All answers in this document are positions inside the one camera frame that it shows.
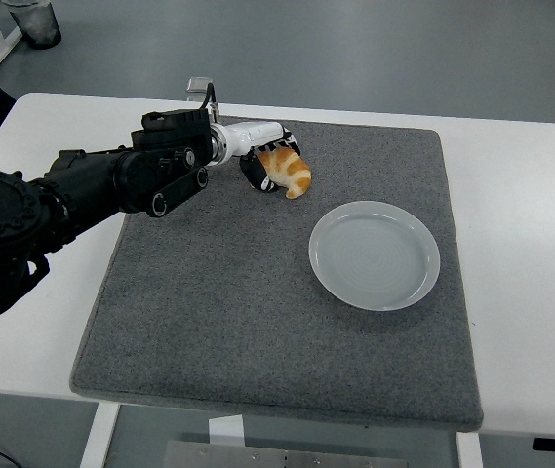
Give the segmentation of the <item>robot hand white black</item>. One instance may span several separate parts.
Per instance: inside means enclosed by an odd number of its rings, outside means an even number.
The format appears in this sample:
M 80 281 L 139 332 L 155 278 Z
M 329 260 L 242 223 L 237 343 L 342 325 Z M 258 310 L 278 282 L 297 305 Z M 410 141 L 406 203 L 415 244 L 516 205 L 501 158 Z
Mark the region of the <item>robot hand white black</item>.
M 242 122 L 228 126 L 212 124 L 211 139 L 211 166 L 224 164 L 232 157 L 238 158 L 239 167 L 249 184 L 266 193 L 278 188 L 277 177 L 268 174 L 259 154 L 279 148 L 288 148 L 300 154 L 294 135 L 278 122 Z

